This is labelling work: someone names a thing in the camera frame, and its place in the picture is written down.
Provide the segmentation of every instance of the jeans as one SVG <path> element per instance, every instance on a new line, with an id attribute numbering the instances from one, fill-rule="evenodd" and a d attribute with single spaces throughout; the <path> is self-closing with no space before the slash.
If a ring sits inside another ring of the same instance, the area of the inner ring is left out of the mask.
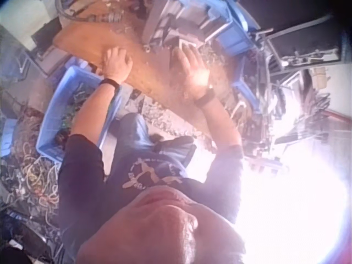
<path id="1" fill-rule="evenodd" d="M 117 144 L 111 171 L 124 156 L 135 150 L 146 150 L 167 155 L 186 167 L 196 149 L 193 138 L 190 136 L 183 136 L 157 144 L 152 143 L 149 139 L 147 124 L 143 116 L 137 113 L 126 114 L 119 121 L 117 131 L 114 133 Z"/>

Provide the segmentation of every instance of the hand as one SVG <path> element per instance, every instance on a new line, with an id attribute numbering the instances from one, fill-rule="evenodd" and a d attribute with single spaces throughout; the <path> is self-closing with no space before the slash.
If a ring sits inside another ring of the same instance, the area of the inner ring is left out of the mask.
<path id="1" fill-rule="evenodd" d="M 122 84 L 126 81 L 133 66 L 130 56 L 127 56 L 125 49 L 115 47 L 108 49 L 104 54 L 103 74 L 105 78 L 109 78 Z"/>
<path id="2" fill-rule="evenodd" d="M 195 100 L 201 98 L 207 92 L 210 75 L 201 55 L 192 45 L 176 48 L 175 53 L 186 73 L 186 92 Z"/>

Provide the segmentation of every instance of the black watch strap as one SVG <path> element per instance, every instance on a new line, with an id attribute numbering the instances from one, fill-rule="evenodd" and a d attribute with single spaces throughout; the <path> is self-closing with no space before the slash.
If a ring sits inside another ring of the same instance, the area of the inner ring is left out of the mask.
<path id="1" fill-rule="evenodd" d="M 102 85 L 102 84 L 111 84 L 112 86 L 115 87 L 115 92 L 118 92 L 118 90 L 120 89 L 120 84 L 118 84 L 117 82 L 115 82 L 114 80 L 112 79 L 104 79 L 100 82 L 99 85 Z"/>
<path id="2" fill-rule="evenodd" d="M 197 100 L 194 100 L 194 104 L 201 108 L 203 106 L 205 106 L 207 103 L 209 103 L 211 100 L 213 100 L 215 98 L 215 93 L 214 93 L 214 89 L 208 89 L 206 94 L 203 95 L 202 97 L 200 97 Z"/>

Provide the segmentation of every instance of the wooden board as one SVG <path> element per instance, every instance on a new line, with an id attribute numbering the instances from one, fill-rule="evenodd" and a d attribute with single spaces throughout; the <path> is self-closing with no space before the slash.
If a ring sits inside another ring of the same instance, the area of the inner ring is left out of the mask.
<path id="1" fill-rule="evenodd" d="M 102 65 L 102 54 L 108 48 L 119 46 L 125 48 L 132 57 L 134 66 L 127 83 L 135 89 L 150 96 L 166 108 L 179 115 L 194 127 L 208 134 L 205 117 L 189 98 L 185 98 L 181 89 L 170 86 L 169 50 L 155 54 L 146 53 L 140 43 L 144 21 L 131 14 L 121 0 L 119 8 L 125 9 L 123 20 L 117 24 L 72 22 L 54 39 L 54 45 L 82 58 L 98 67 Z M 80 16 L 107 13 L 105 3 L 91 5 Z M 210 66 L 212 79 L 228 84 L 226 72 L 218 65 Z M 226 89 L 215 90 L 217 96 L 226 97 Z"/>

